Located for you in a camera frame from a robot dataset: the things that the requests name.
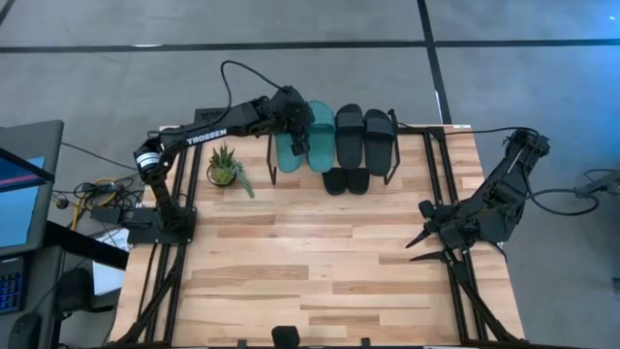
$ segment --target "potted plant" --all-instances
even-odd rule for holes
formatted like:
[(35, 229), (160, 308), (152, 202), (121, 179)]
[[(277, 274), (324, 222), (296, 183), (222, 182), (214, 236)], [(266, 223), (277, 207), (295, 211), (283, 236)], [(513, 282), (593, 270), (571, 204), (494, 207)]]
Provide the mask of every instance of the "potted plant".
[(224, 143), (220, 145), (219, 152), (213, 149), (213, 155), (209, 160), (209, 167), (206, 176), (213, 185), (226, 188), (233, 185), (237, 178), (248, 193), (250, 198), (254, 198), (252, 184), (245, 175), (243, 164), (234, 159), (234, 149), (229, 151), (229, 146)]

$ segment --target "plant pot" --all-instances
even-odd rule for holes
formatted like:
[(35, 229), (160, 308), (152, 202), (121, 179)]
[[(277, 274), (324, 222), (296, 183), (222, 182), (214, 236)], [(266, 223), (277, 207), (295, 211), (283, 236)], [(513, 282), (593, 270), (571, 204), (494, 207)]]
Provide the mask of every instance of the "plant pot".
[(220, 187), (220, 188), (226, 188), (228, 186), (233, 185), (233, 183), (236, 181), (236, 174), (233, 174), (231, 181), (229, 181), (228, 183), (225, 183), (225, 184), (216, 183), (211, 176), (211, 168), (212, 166), (209, 165), (208, 169), (206, 169), (206, 178), (211, 182), (211, 184), (217, 187)]

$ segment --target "wooden table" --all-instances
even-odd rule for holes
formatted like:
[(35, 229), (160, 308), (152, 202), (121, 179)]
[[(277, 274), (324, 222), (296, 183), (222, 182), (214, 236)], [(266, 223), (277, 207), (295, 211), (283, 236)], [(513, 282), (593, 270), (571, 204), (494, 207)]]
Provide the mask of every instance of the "wooden table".
[[(208, 182), (208, 159), (220, 142), (206, 143), (195, 201), (199, 219), (187, 250), (174, 345), (235, 345), (238, 339), (270, 345), (270, 331), (278, 325), (297, 326), (302, 345), (359, 345), (362, 337), (373, 344), (458, 343), (446, 267), (408, 262), (438, 250), (438, 241), (428, 238), (404, 248), (422, 229), (418, 203), (432, 198), (421, 136), (399, 136), (401, 165), (388, 186), (382, 177), (372, 177), (366, 195), (337, 197), (329, 196), (321, 175), (305, 165), (294, 174), (279, 173), (272, 186), (266, 138), (224, 140), (245, 165), (256, 198), (238, 183), (220, 189)], [(448, 146), (459, 197), (467, 198), (483, 181), (474, 138), (451, 136)], [(438, 147), (435, 154), (442, 174)], [(192, 158), (190, 150), (183, 188)], [(173, 178), (172, 171), (169, 187)], [(442, 188), (447, 198), (443, 177)], [(150, 190), (145, 204), (154, 205)], [(150, 251), (151, 245), (141, 245), (131, 252), (112, 340), (136, 320)], [(522, 337), (504, 258), (483, 243), (472, 256), (482, 298)], [(157, 260), (156, 255), (149, 289)], [(464, 294), (463, 299), (475, 337), (471, 306)], [(167, 308), (164, 300), (156, 339), (163, 337)]]

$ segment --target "keyboard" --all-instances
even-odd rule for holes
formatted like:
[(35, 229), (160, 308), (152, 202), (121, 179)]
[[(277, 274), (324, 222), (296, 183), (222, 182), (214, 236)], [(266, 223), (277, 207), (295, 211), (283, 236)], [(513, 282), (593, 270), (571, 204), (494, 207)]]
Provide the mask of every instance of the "keyboard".
[(24, 304), (26, 262), (23, 256), (0, 260), (0, 315), (21, 311)]

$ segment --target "black slide sandal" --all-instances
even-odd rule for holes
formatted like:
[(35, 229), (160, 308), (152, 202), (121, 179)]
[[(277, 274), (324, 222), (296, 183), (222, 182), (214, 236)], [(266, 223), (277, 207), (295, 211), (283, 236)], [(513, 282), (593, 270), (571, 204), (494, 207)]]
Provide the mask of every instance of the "black slide sandal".
[(370, 174), (366, 169), (347, 170), (347, 188), (352, 194), (363, 195), (368, 191)]
[(333, 168), (323, 174), (323, 185), (329, 195), (340, 195), (347, 191), (347, 174), (345, 169)]
[(336, 154), (343, 169), (356, 169), (361, 165), (364, 128), (358, 105), (346, 105), (336, 114)]
[(371, 175), (387, 175), (391, 167), (394, 127), (389, 117), (379, 110), (367, 111), (364, 118), (366, 120), (366, 132), (364, 133), (366, 169)]

